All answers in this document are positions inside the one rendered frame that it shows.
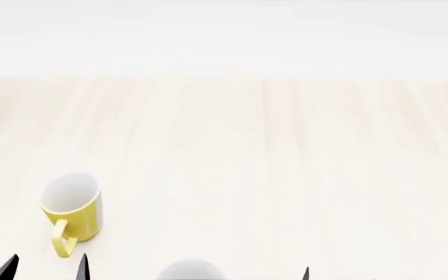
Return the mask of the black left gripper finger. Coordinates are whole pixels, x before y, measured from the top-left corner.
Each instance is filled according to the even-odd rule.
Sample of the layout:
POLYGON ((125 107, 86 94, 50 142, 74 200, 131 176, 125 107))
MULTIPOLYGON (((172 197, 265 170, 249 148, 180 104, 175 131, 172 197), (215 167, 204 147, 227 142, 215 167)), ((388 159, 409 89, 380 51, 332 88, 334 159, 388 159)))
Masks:
POLYGON ((18 265, 19 265, 19 256, 18 254, 13 254, 0 267, 0 280, 14 280, 18 265))
POLYGON ((87 254, 82 255, 75 280, 90 280, 89 259, 87 254))

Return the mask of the yellow and white mug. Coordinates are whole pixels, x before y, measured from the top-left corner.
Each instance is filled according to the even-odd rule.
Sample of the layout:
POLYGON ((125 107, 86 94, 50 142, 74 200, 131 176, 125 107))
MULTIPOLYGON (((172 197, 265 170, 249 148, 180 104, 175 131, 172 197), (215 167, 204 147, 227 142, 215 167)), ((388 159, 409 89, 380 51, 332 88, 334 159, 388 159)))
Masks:
POLYGON ((102 190, 92 175, 69 172, 53 179, 41 193, 40 207, 53 224, 51 243, 61 258, 76 244, 91 240, 103 228, 102 190))

